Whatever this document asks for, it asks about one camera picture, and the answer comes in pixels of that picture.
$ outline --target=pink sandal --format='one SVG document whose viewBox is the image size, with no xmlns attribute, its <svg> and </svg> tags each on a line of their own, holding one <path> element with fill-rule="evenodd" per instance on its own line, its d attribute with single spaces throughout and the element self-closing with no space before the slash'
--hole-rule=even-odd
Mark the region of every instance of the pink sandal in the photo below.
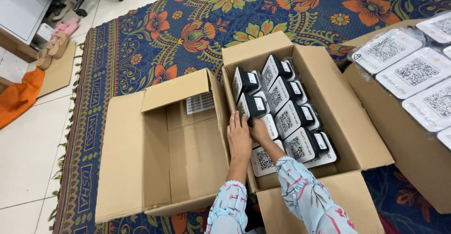
<svg viewBox="0 0 451 234">
<path fill-rule="evenodd" d="M 52 37 L 55 36 L 58 32 L 62 31 L 66 36 L 71 36 L 75 30 L 78 28 L 79 18 L 74 17 L 67 21 L 60 21 L 56 24 L 55 29 L 52 31 Z M 55 38 L 50 39 L 50 43 L 54 45 Z"/>
</svg>

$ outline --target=rug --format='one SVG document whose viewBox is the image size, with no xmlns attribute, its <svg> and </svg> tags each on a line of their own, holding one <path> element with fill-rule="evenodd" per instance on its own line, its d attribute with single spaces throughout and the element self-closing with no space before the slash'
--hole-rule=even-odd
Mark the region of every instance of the rug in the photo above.
<svg viewBox="0 0 451 234">
<path fill-rule="evenodd" d="M 451 0 L 160 0 L 91 29 L 74 90 L 73 124 L 61 162 L 62 188 L 55 192 L 59 205 L 51 216 L 56 215 L 54 233 L 183 234 L 205 230 L 205 208 L 172 217 L 138 214 L 94 224 L 102 137 L 112 97 L 203 68 L 221 81 L 222 48 L 276 31 L 297 44 L 328 48 L 343 68 L 349 51 L 340 45 L 343 41 L 446 9 L 451 9 Z M 412 232 L 432 233 L 424 227 L 427 223 L 427 228 L 433 229 L 428 223 L 435 223 L 433 209 L 424 198 L 407 199 L 409 190 L 403 188 L 407 181 L 388 170 L 366 175 L 381 215 L 395 221 L 393 225 L 404 233 L 411 231 L 401 228 L 401 221 L 418 228 Z M 429 214 L 424 207 L 413 210 L 417 205 L 425 205 Z M 419 221 L 425 215 L 425 221 Z M 449 226 L 449 218 L 442 223 Z"/>
</svg>

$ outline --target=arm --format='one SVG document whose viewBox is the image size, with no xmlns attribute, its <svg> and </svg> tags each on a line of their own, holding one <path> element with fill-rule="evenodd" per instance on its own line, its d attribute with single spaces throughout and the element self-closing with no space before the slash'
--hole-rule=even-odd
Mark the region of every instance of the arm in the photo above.
<svg viewBox="0 0 451 234">
<path fill-rule="evenodd" d="M 247 117 L 244 115 L 240 122 L 239 112 L 232 113 L 230 117 L 227 127 L 230 148 L 229 172 L 210 208 L 206 234 L 241 234 L 248 223 L 245 213 L 248 198 L 245 183 L 252 144 L 246 120 Z"/>
<path fill-rule="evenodd" d="M 313 174 L 285 153 L 269 137 L 263 121 L 253 120 L 252 137 L 266 150 L 276 165 L 282 197 L 309 233 L 355 234 L 354 225 L 344 210 L 330 198 L 329 190 Z"/>
</svg>

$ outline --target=empty cardboard box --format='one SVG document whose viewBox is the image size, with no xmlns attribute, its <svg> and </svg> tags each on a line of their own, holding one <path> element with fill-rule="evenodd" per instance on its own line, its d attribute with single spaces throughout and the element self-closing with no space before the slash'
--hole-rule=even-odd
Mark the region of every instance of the empty cardboard box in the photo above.
<svg viewBox="0 0 451 234">
<path fill-rule="evenodd" d="M 359 46 L 378 33 L 415 26 L 423 19 L 405 20 L 344 43 Z M 435 133 L 415 121 L 401 104 L 373 78 L 369 81 L 351 64 L 344 73 L 371 121 L 395 159 L 396 167 L 442 214 L 451 213 L 451 153 Z"/>
<path fill-rule="evenodd" d="M 188 115 L 185 99 L 205 92 L 215 108 Z M 212 205 L 228 171 L 229 116 L 224 89 L 207 69 L 112 98 L 95 222 Z"/>
<path fill-rule="evenodd" d="M 270 54 L 293 57 L 305 89 L 334 143 L 336 162 L 309 169 L 328 186 L 359 233 L 384 233 L 360 173 L 389 165 L 393 159 L 357 96 L 324 47 L 293 44 L 281 31 L 222 50 L 223 81 L 231 111 L 236 110 L 231 81 L 237 66 L 262 71 Z M 248 166 L 248 186 L 256 192 L 267 233 L 307 233 L 303 222 L 288 213 L 275 173 L 255 178 Z"/>
</svg>

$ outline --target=rug fringe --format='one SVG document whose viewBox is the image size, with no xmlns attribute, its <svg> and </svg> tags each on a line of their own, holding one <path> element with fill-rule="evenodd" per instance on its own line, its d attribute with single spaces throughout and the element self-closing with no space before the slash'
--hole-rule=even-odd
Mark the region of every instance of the rug fringe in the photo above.
<svg viewBox="0 0 451 234">
<path fill-rule="evenodd" d="M 81 50 L 84 49 L 84 42 L 78 44 L 77 46 L 80 47 Z M 82 58 L 82 55 L 77 55 L 74 58 Z M 76 63 L 76 66 L 82 66 L 82 62 L 81 63 Z M 72 93 L 75 93 L 75 96 L 71 97 L 70 99 L 74 101 L 74 103 L 76 103 L 77 101 L 77 88 L 78 88 L 78 82 L 80 81 L 80 74 L 81 74 L 81 68 L 80 71 L 75 72 L 75 75 L 78 75 L 78 79 L 75 81 L 74 83 L 74 88 L 72 89 Z M 74 110 L 73 109 L 69 109 L 68 113 L 72 113 L 72 116 L 69 118 L 69 122 L 70 125 L 68 125 L 66 127 L 67 130 L 69 130 L 68 134 L 65 135 L 65 138 L 67 140 L 67 142 L 65 143 L 61 143 L 58 146 L 63 146 L 65 148 L 65 153 L 64 155 L 62 155 L 61 157 L 58 158 L 58 168 L 59 170 L 55 173 L 55 175 L 52 177 L 52 179 L 59 179 L 59 184 L 61 185 L 62 182 L 62 177 L 63 177 L 63 166 L 64 166 L 64 162 L 66 159 L 66 153 L 67 153 L 67 147 L 68 147 L 68 142 L 69 142 L 69 137 L 70 137 L 70 131 L 71 131 L 71 127 L 72 127 L 72 122 L 74 121 L 74 115 L 73 115 Z M 58 204 L 56 205 L 56 208 L 52 211 L 52 213 L 50 214 L 48 221 L 52 221 L 53 220 L 53 225 L 49 226 L 49 230 L 53 230 L 54 226 L 55 226 L 55 220 L 56 220 L 56 212 L 58 210 L 58 206 L 59 206 L 59 196 L 61 194 L 61 186 L 59 187 L 59 190 L 53 191 L 52 195 L 56 196 L 57 200 L 58 200 Z"/>
</svg>

